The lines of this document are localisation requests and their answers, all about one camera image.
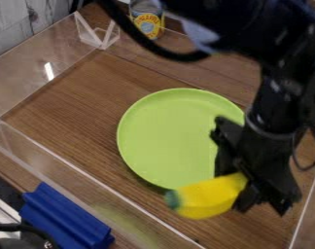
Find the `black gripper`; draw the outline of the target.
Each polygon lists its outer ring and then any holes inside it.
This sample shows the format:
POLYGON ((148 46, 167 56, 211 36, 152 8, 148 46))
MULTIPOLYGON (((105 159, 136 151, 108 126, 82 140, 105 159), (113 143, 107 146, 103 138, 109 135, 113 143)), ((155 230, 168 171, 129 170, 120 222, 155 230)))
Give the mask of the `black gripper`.
POLYGON ((284 116, 250 110, 244 124, 219 115, 210 136, 218 145, 215 175, 242 172, 248 178, 234 208, 247 213, 268 203, 284 216, 302 200, 302 190, 291 170, 295 124, 284 116))

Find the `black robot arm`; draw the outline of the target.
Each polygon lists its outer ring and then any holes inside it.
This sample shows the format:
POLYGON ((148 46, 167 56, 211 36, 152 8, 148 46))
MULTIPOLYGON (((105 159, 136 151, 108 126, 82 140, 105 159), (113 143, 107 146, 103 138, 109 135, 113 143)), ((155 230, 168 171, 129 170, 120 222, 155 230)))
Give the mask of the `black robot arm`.
POLYGON ((247 176, 232 206, 267 202, 286 214, 302 199, 290 162, 307 131, 315 135, 315 10, 307 0, 160 0, 205 53, 239 53, 260 64, 262 83, 236 124, 215 119, 216 176, 247 176))

